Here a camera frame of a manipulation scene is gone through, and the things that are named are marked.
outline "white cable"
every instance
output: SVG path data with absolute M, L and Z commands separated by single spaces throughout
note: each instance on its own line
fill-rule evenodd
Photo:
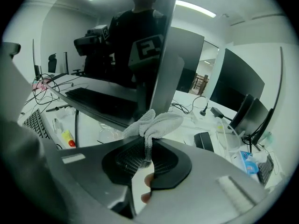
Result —
M 226 123 L 227 126 L 235 133 L 235 135 L 238 137 L 239 140 L 239 147 L 241 147 L 241 138 L 238 136 L 237 132 L 230 126 L 228 123 Z
M 221 123 L 222 123 L 222 128 L 223 128 L 223 133 L 224 133 L 224 139 L 225 139 L 225 142 L 226 142 L 226 153 L 227 153 L 227 155 L 228 155 L 229 158 L 230 158 L 230 162 L 233 163 L 233 160 L 232 160 L 231 156 L 230 156 L 229 153 L 228 153 L 228 140 L 227 140 L 227 138 L 226 138 L 226 133 L 225 133 L 225 128 L 224 128 L 224 123 L 223 123 L 222 119 L 220 119 L 220 121 L 221 121 Z

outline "black office chair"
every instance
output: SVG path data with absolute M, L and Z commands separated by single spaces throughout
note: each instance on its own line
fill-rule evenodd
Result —
M 3 42 L 2 47 L 4 50 L 10 55 L 13 59 L 15 55 L 17 55 L 21 50 L 21 45 L 13 42 Z
M 57 65 L 57 59 L 56 59 L 56 53 L 55 53 L 55 54 L 49 56 L 48 72 L 55 73 L 56 65 Z

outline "gray panel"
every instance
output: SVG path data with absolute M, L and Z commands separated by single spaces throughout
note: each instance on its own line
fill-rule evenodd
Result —
M 266 197 L 266 191 L 259 183 L 222 157 L 178 142 L 161 141 L 185 152 L 192 160 L 192 171 L 175 189 L 154 191 L 149 204 L 135 218 L 137 221 L 225 223 L 238 217 L 239 213 L 217 182 L 218 178 L 227 175 L 255 203 Z

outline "black keyboard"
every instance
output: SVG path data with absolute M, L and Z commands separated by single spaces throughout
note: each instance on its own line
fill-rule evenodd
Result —
M 65 93 L 69 98 L 102 114 L 130 119 L 137 110 L 137 102 L 98 93 L 85 88 L 77 88 Z
M 258 165 L 258 169 L 258 179 L 262 185 L 266 186 L 270 178 L 270 175 L 274 169 L 274 163 L 270 155 L 268 155 L 266 163 L 260 163 Z
M 33 114 L 29 116 L 27 120 L 25 120 L 23 126 L 27 126 L 33 129 L 41 138 L 47 138 L 51 140 L 51 137 L 48 135 L 48 132 L 43 125 L 39 109 L 37 109 Z

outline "desk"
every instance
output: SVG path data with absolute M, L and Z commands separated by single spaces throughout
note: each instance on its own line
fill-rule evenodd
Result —
M 57 84 L 61 84 L 62 82 L 69 81 L 73 79 L 74 76 L 64 76 L 59 79 L 57 79 L 55 82 Z M 102 81 L 97 81 L 97 80 L 92 80 L 88 78 L 83 78 L 79 77 L 78 79 L 75 79 L 73 81 L 70 81 L 74 83 L 74 86 L 72 87 L 71 84 L 64 84 L 60 87 L 61 92 L 66 92 L 67 90 L 71 89 L 76 89 L 78 87 L 83 87 L 83 88 L 88 88 L 88 89 L 93 89 L 94 91 L 103 91 L 103 92 L 111 92 L 109 91 L 110 89 L 113 91 L 112 93 L 114 95 L 120 95 L 122 98 L 125 98 L 124 96 L 124 89 L 128 91 L 126 88 L 121 87 L 119 85 L 113 84 L 113 83 L 108 83 L 107 82 L 102 82 Z M 134 100 L 134 90 L 129 91 L 131 92 L 127 98 L 131 98 L 131 100 Z M 46 95 L 47 96 L 44 100 L 44 102 L 51 101 L 51 91 L 47 90 Z M 198 97 L 196 95 L 188 94 L 188 93 L 183 93 L 180 91 L 176 91 L 175 96 L 173 98 L 174 101 L 177 103 L 180 103 L 187 107 L 187 109 L 191 110 L 192 108 L 192 102 L 193 100 Z M 64 101 L 53 101 L 47 109 L 55 108 L 56 106 L 61 106 L 65 105 L 66 103 Z M 174 132 L 166 135 L 164 138 L 170 139 L 170 140 L 175 140 L 178 142 L 181 142 L 182 145 L 184 143 L 186 145 L 194 146 L 193 142 L 193 137 L 197 133 L 202 133 L 202 132 L 209 132 L 210 137 L 213 143 L 214 147 L 214 152 L 222 157 L 225 156 L 225 150 L 219 143 L 217 136 L 215 133 L 211 132 L 211 127 L 214 126 L 215 124 L 215 117 L 213 114 L 210 112 L 208 109 L 206 112 L 206 116 L 201 116 L 200 111 L 205 108 L 206 106 L 206 99 L 205 98 L 198 98 L 194 102 L 194 110 L 190 114 L 183 114 L 179 109 L 176 109 L 174 107 L 171 107 L 169 109 L 170 112 L 174 112 L 176 114 L 182 115 L 184 117 L 183 124 Z M 29 102 L 22 110 L 22 112 L 25 113 L 25 115 L 20 115 L 18 123 L 21 125 L 26 118 L 30 116 L 31 110 L 33 111 L 37 108 L 42 111 L 46 105 L 36 105 L 35 100 L 32 100 Z M 215 102 L 209 101 L 208 107 L 216 107 L 218 108 L 225 116 L 229 118 L 233 118 L 236 115 L 235 111 L 232 111 L 226 107 L 223 107 Z M 56 112 L 43 112 L 42 113 L 42 118 L 44 122 L 46 123 L 46 128 L 50 133 L 50 136 L 52 139 L 61 147 L 63 148 L 71 148 L 65 142 L 62 140 L 61 135 L 55 135 L 53 128 L 52 128 L 52 120 L 56 118 L 55 115 Z M 74 136 L 75 131 L 74 131 L 74 123 L 75 123 L 75 115 L 67 116 L 66 118 L 60 120 L 60 122 L 63 125 L 63 129 L 67 130 L 69 129 L 71 134 Z M 78 122 L 78 139 L 79 139 L 79 145 L 80 147 L 88 147 L 88 146 L 94 146 L 94 145 L 99 145 L 97 140 L 101 139 L 102 137 L 100 136 L 100 124 L 98 121 L 95 121 L 94 119 L 84 115 L 83 113 L 80 113 L 79 115 L 79 122 Z M 106 142 L 111 142 L 113 141 L 112 137 L 106 137 Z M 273 150 L 271 148 L 267 148 L 268 151 L 271 153 L 272 159 L 274 161 L 274 170 L 275 172 L 278 172 L 278 165 L 281 167 L 279 164 L 278 159 L 275 157 Z M 242 145 L 240 150 L 247 150 L 246 145 Z M 143 180 L 147 174 L 152 173 L 154 170 L 153 166 L 150 166 L 148 169 L 143 169 L 137 172 L 137 174 L 134 176 L 132 180 L 132 185 L 133 185 L 133 197 L 134 197 L 134 202 L 135 202 L 135 209 L 136 212 L 139 213 L 142 208 L 145 206 L 140 200 L 140 195 L 144 194 L 146 192 L 149 192 L 150 189 L 143 184 Z M 275 172 L 272 172 L 271 177 L 266 185 L 266 188 L 275 186 L 277 185 L 280 181 L 282 181 L 282 177 L 280 174 L 275 175 Z

